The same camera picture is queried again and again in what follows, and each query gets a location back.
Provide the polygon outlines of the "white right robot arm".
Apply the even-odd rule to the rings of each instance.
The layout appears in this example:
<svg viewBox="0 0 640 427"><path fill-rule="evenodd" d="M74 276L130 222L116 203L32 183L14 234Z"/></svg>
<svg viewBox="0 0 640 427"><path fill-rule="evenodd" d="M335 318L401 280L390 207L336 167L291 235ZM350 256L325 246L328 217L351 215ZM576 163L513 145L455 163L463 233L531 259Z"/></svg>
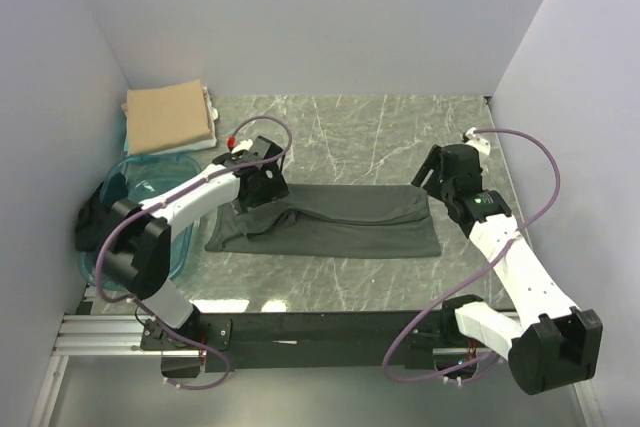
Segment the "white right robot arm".
<svg viewBox="0 0 640 427"><path fill-rule="evenodd" d="M518 314L511 319L478 297L449 299L439 334L460 346L474 339L506 359L517 385L534 395L594 377L603 324L553 281L518 230L503 197L482 183L485 140L434 146L412 183L442 202L449 218L493 265Z"/></svg>

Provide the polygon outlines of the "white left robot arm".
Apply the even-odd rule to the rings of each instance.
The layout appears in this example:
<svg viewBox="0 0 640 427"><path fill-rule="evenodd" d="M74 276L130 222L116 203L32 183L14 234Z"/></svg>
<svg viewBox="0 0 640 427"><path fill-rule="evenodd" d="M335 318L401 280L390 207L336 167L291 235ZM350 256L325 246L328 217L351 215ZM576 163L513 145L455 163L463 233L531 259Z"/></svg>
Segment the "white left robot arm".
<svg viewBox="0 0 640 427"><path fill-rule="evenodd" d="M199 311L170 279L172 243L222 205L247 211L286 196L281 171L286 151L259 136L249 148L217 157L164 194L141 203L127 198L114 203L95 264L100 296L111 303L132 299L164 323L164 336L173 346L193 346L200 335Z"/></svg>

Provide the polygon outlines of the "dark grey t-shirt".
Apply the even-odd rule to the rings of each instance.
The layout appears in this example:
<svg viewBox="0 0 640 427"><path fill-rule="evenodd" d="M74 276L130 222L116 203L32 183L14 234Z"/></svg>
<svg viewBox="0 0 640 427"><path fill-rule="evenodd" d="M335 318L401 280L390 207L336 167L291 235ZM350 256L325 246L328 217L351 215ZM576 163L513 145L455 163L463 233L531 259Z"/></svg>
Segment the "dark grey t-shirt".
<svg viewBox="0 0 640 427"><path fill-rule="evenodd" d="M225 204L205 250L353 259L441 255L428 196L411 185L291 184L286 197L245 213Z"/></svg>

